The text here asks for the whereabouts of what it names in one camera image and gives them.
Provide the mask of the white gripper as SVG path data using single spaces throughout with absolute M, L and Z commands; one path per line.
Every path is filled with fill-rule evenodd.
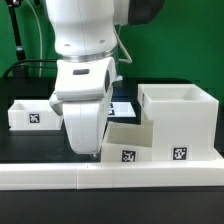
M 62 115 L 70 146 L 98 158 L 116 80 L 112 57 L 91 62 L 57 61 L 53 108 Z

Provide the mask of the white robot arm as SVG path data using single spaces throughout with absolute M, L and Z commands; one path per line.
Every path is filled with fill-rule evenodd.
M 57 60 L 52 108 L 64 118 L 77 154 L 100 151 L 113 83 L 117 81 L 117 25 L 150 23 L 165 0 L 45 0 Z

